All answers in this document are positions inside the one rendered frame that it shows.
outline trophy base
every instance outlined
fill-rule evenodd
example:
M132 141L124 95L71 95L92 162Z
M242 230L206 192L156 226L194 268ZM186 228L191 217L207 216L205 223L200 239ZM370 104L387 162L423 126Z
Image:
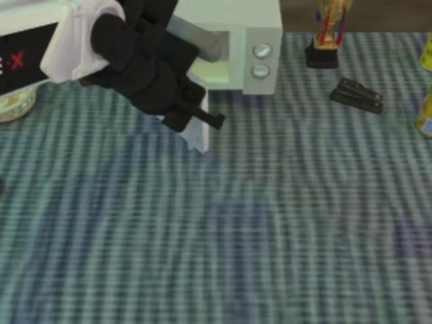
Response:
M312 43L304 50L306 65L312 69L337 69L339 67L337 49L316 49Z

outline trophy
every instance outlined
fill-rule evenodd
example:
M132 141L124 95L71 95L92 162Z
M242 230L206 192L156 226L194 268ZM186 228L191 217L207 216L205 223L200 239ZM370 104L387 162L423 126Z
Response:
M335 69L339 66L338 47L344 37L345 17L352 2L353 0L315 0L316 19L322 22L322 28L320 33L313 35L312 43L305 50L308 67Z

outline red x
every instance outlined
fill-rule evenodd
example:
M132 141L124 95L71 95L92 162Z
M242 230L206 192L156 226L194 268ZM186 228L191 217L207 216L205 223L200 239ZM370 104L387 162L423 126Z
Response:
M11 70L15 70L18 67L24 67L24 64L22 63L22 58L24 56L23 51L19 51L18 54L11 54L11 58L13 59L13 65L11 67Z

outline table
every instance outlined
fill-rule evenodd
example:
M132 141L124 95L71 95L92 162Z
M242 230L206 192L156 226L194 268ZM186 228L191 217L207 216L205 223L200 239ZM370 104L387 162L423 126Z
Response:
M211 94L206 155L100 88L42 87L0 127L0 324L429 323L432 142L414 129L426 34L347 34L272 97ZM342 77L372 115L327 100Z

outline microwave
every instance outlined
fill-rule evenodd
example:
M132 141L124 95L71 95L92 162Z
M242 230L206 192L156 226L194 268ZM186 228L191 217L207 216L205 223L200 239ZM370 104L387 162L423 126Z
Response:
M190 69L208 90L274 94L283 36L279 0L179 0L174 14L223 43L219 61L198 58Z

